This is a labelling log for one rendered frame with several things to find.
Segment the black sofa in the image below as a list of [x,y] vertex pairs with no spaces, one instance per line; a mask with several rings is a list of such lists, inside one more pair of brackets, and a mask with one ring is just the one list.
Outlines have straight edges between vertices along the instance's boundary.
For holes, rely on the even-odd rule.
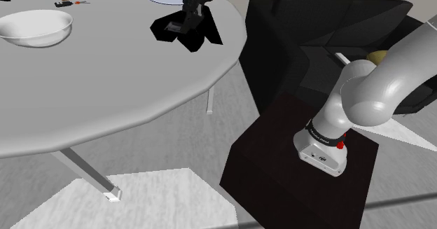
[[320,109],[349,61],[422,26],[404,0],[250,0],[239,61],[259,113],[283,92]]

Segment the round white table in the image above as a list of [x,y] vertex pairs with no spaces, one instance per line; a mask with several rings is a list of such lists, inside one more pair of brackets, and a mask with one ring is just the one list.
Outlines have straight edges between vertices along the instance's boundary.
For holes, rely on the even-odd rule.
[[120,189],[73,151],[160,117],[209,92],[238,61],[244,19],[209,4],[222,44],[195,53],[157,41],[154,20],[177,11],[149,0],[87,0],[66,8],[67,39],[49,48],[0,40],[0,159],[52,153],[111,201]]

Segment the white bowl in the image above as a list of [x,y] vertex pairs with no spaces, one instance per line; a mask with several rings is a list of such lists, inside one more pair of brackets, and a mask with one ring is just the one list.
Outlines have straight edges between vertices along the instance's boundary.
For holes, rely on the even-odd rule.
[[21,11],[0,18],[0,38],[16,46],[47,48],[70,35],[73,21],[63,11]]

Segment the yellow round object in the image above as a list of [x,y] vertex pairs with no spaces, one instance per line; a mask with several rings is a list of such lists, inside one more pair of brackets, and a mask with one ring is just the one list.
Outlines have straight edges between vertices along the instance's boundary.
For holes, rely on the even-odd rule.
[[374,65],[378,66],[381,63],[381,61],[384,59],[386,54],[387,54],[386,50],[377,50],[377,51],[368,53],[366,55],[366,59],[368,61],[371,61]]

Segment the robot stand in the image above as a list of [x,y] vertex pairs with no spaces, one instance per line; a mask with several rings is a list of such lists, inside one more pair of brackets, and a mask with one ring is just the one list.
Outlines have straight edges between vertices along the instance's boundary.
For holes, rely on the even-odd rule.
[[232,144],[220,185],[264,229],[359,229],[378,143],[348,130],[347,166],[333,177],[293,145],[315,110],[284,93]]

